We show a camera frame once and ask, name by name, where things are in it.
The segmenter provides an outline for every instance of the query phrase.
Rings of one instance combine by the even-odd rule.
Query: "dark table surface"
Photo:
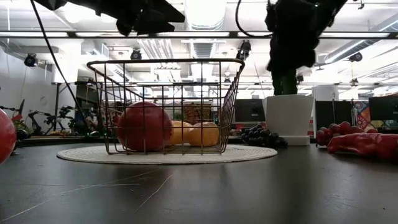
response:
[[[0,223],[398,223],[398,166],[291,147],[190,166],[58,159],[27,147],[0,166]]]

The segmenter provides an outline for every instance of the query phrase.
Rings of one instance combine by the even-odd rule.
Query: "round woven placemat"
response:
[[[105,146],[91,146],[58,152],[62,159],[78,162],[110,164],[208,164],[238,162],[263,159],[277,154],[277,151],[264,147],[228,145],[220,154],[114,154],[108,155]]]

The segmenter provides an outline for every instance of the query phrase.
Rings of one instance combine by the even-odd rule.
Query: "metal wire basket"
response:
[[[127,80],[127,68],[136,66],[137,64],[151,63],[155,65],[176,65],[177,68],[181,68],[186,65],[195,64],[196,67],[200,66],[200,77],[197,77],[198,82],[183,82],[182,80],[173,80],[170,83],[138,83],[130,82]],[[225,82],[222,80],[221,71],[222,69],[228,68],[230,65],[236,67],[236,75],[231,82]],[[121,68],[119,73],[120,77],[124,81],[116,82],[112,75],[109,74],[110,68],[115,66]],[[218,66],[212,70],[213,82],[204,81],[203,77],[203,66],[213,65]],[[244,62],[239,59],[232,58],[206,58],[206,59],[159,59],[159,60],[108,60],[108,61],[94,61],[87,63],[87,67],[95,73],[96,89],[98,91],[99,101],[99,126],[101,126],[104,133],[106,152],[108,154],[132,154],[132,153],[163,153],[163,154],[222,154],[225,152],[226,145],[228,143],[228,136],[230,126],[233,120],[234,114],[234,102],[236,94],[238,93],[238,83],[240,74],[244,68]],[[189,90],[198,90],[200,93],[191,93]],[[151,90],[152,94],[146,94],[146,91]],[[163,116],[162,123],[158,127],[161,128],[163,137],[165,133],[171,132],[174,134],[177,129],[180,129],[182,142],[177,145],[168,145],[163,139],[163,145],[161,149],[149,150],[147,145],[148,141],[153,141],[152,138],[148,138],[149,127],[146,126],[148,114],[148,107],[144,102],[155,103],[159,109],[161,107],[164,113],[168,115]],[[118,119],[121,116],[125,116],[126,110],[133,110],[137,108],[137,104],[141,102],[140,107],[142,111],[143,124],[141,126],[125,126],[120,124]],[[168,121],[167,117],[171,117],[173,120],[186,122],[190,124],[196,124],[189,126],[182,124],[180,126],[173,126],[165,124]],[[205,125],[206,123],[215,123],[210,126]],[[208,142],[209,135],[208,131],[217,129],[218,137],[212,136],[212,139],[216,139],[213,144],[205,144]],[[131,149],[127,139],[131,134],[138,133],[142,140],[142,149],[137,150],[136,148]],[[186,139],[195,139],[196,144],[189,144]]]

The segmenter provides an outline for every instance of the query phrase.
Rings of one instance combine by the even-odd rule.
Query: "ceiling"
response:
[[[168,0],[178,10],[184,11],[184,0]],[[205,7],[206,2],[210,0],[202,0],[203,7],[197,8],[197,11],[202,11],[203,15],[209,10],[208,6]],[[234,11],[236,8],[237,0],[227,0],[223,26],[220,30],[234,31],[238,30],[234,21]],[[340,11],[335,19],[335,23],[327,31],[339,32],[367,32],[377,31],[378,25],[391,17],[397,16],[398,18],[398,0],[368,0],[365,1],[365,7],[358,10],[359,1],[353,2],[349,0],[344,8]],[[57,11],[48,11],[43,7],[39,7],[39,14],[43,20],[45,29],[47,31],[105,31],[116,30],[116,26],[112,20],[105,21],[104,18],[90,17],[82,18],[80,21],[70,21],[69,12],[64,9]],[[259,0],[243,0],[239,10],[239,21],[243,29],[246,31],[264,31],[267,32],[267,27],[264,23],[266,16],[266,1]],[[186,24],[174,24],[176,31],[188,30]],[[37,19],[31,9],[29,0],[13,0],[0,1],[0,30],[39,30]],[[237,48],[241,44],[241,39],[217,39],[220,43],[216,44],[216,52],[213,57],[216,58],[235,58]],[[68,45],[71,42],[78,42],[77,40],[70,39],[52,39],[51,44],[58,47],[61,51],[67,51]],[[142,58],[150,58],[142,47],[141,40],[137,39],[95,39],[86,40],[84,44],[100,46],[104,44],[109,49],[109,58],[121,60],[128,60],[133,48],[140,48]],[[154,40],[156,46],[159,46],[159,40]],[[191,58],[190,44],[182,43],[187,39],[170,39],[172,53],[174,58]],[[355,43],[358,40],[347,39],[323,39],[316,51],[322,58],[337,50],[341,50],[342,46]],[[41,39],[11,39],[9,46],[13,49],[31,47],[31,46],[45,46],[45,42]],[[251,82],[270,82],[270,74],[266,71],[266,65],[269,59],[269,40],[268,39],[252,39],[250,40],[252,51],[249,58],[246,60],[246,67],[241,74],[241,83]],[[304,80],[309,83],[322,83],[322,82],[350,82],[352,78],[358,78],[359,82],[374,83],[374,82],[391,82],[395,76],[398,75],[397,62],[398,58],[398,41],[396,40],[381,40],[370,47],[361,49],[363,60],[361,62],[351,63],[346,60],[340,60],[331,65],[312,68],[312,70],[305,70]],[[49,55],[40,54],[42,60],[52,59]],[[160,51],[160,56],[166,58],[165,52]],[[83,52],[79,61],[85,64],[92,57],[87,57]],[[186,78],[192,74],[192,70],[188,65],[180,65],[181,78]],[[153,76],[143,75],[143,72],[149,73],[151,66],[148,64],[134,64],[126,66],[132,76],[134,73],[137,75],[137,80],[142,82],[153,81]],[[225,78],[225,72],[231,72],[231,75],[236,71],[234,66],[227,63],[221,68],[221,75]],[[214,66],[213,76],[219,73],[218,67]],[[79,76],[93,76],[89,70],[84,66],[79,69]],[[367,93],[377,86],[367,86],[361,89],[360,93]],[[265,89],[271,89],[269,85],[264,86]],[[350,86],[342,86],[341,88],[350,89]],[[310,93],[308,88],[302,88],[302,94]]]

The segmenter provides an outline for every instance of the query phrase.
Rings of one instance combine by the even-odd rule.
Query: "wire basket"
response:
[[[139,83],[128,80],[134,78],[129,77],[131,75],[128,69],[143,63],[160,67],[158,72],[161,74],[157,75],[158,79],[161,75],[172,75],[172,71],[177,70],[175,68],[195,65],[195,68],[200,67],[200,74],[198,72],[195,74],[197,78],[195,81],[198,82],[183,82],[178,75],[172,75],[169,79],[172,82],[169,83]],[[221,71],[231,65],[236,67],[236,75],[231,82],[225,82]],[[108,154],[153,152],[222,154],[225,152],[234,115],[239,77],[244,68],[242,60],[232,58],[108,60],[89,62],[87,67],[95,73],[99,101],[98,125],[104,133]],[[115,81],[114,72],[110,73],[115,67],[120,68],[119,76],[123,80],[121,82]],[[204,77],[204,67],[211,67],[210,78],[214,80],[213,82],[207,82],[209,76]],[[153,111],[160,111],[159,108],[163,109],[161,114],[158,113],[162,119],[155,127],[153,120],[150,120],[150,114]],[[136,119],[137,125],[120,121],[131,116]],[[170,119],[177,120],[180,124],[173,125]],[[168,142],[168,137],[165,136],[177,133],[181,135],[181,143],[170,145],[171,142]],[[156,149],[149,147],[149,144],[159,140],[162,141],[160,147]]]

